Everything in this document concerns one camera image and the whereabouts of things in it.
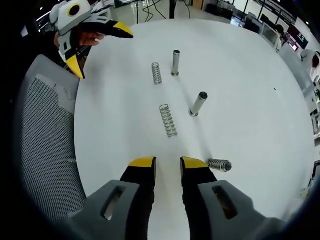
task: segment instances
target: compression spring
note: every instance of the compression spring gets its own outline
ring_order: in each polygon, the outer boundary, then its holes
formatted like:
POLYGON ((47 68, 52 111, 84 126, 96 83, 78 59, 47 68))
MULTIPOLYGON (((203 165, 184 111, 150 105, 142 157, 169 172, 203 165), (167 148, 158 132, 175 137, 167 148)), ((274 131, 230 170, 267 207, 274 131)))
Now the compression spring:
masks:
POLYGON ((160 106, 160 113, 165 127, 166 135, 171 138, 177 136, 177 129, 173 120, 173 117, 170 113, 169 105, 163 104, 160 106))
POLYGON ((161 72, 160 72, 160 67, 159 63, 154 62, 152 63, 152 74, 153 74, 153 82, 155 85, 161 84, 162 83, 162 78, 161 78, 161 72))
POLYGON ((219 170, 221 172, 228 172, 232 168, 232 164, 228 160, 208 159, 207 164, 210 168, 219 170))

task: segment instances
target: human hand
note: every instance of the human hand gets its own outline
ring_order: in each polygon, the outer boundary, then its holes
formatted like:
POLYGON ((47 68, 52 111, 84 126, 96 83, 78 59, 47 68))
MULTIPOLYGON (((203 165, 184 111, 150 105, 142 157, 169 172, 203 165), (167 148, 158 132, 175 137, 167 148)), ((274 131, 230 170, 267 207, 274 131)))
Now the human hand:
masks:
POLYGON ((79 45, 80 46, 97 46, 98 40, 104 39, 105 36, 96 32, 83 32, 79 31, 79 45))

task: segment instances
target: mesh chair back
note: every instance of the mesh chair back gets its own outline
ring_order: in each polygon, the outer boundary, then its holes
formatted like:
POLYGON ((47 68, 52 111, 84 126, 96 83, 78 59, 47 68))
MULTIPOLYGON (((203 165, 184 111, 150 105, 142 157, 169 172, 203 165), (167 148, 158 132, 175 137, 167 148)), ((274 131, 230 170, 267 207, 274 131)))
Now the mesh chair back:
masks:
POLYGON ((74 109, 79 80, 43 55, 22 83, 14 117, 15 160, 26 191, 51 221, 84 206, 75 163, 74 109))

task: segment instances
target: table surface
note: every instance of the table surface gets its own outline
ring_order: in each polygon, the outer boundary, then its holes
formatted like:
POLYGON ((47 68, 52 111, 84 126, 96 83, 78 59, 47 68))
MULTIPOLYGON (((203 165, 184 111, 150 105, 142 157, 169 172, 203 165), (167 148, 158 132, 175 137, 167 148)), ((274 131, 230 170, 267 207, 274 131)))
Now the table surface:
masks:
POLYGON ((213 170, 282 218, 314 164, 313 129, 293 74, 259 35, 205 20, 134 25, 134 39, 106 37, 88 56, 75 107, 77 165, 87 196, 119 180, 128 163, 157 157, 150 239, 187 239, 180 157, 232 162, 213 170), (180 50, 179 76, 171 76, 180 50), (160 65, 154 85, 151 65, 160 65), (199 116, 188 110, 200 92, 199 116), (169 104, 178 136, 168 138, 159 106, 169 104))

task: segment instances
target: metal cylinder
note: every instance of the metal cylinder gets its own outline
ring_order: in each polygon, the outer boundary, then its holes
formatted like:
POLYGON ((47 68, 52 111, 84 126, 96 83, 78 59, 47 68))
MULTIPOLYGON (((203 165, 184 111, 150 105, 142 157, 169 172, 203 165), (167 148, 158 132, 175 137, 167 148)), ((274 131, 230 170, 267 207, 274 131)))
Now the metal cylinder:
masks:
POLYGON ((174 50, 173 51, 172 70, 171 70, 171 75, 174 77, 179 75, 179 59, 180 59, 180 51, 174 50))
POLYGON ((200 111, 202 105, 207 100, 207 98, 208 98, 208 94, 206 92, 204 92, 204 91, 200 92, 199 96, 195 100, 195 103, 193 104, 193 106, 189 110, 189 114, 191 117, 194 118, 199 115, 199 111, 200 111))

